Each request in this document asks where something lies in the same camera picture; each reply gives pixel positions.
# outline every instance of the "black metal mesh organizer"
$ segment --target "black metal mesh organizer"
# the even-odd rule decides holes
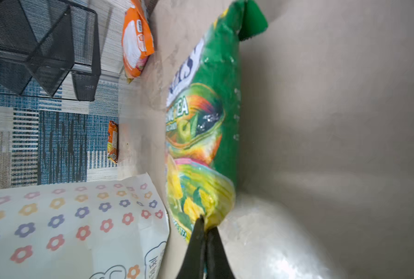
[[[22,95],[33,77],[54,97],[69,72],[76,99],[93,101],[97,13],[66,0],[0,0],[0,84]]]

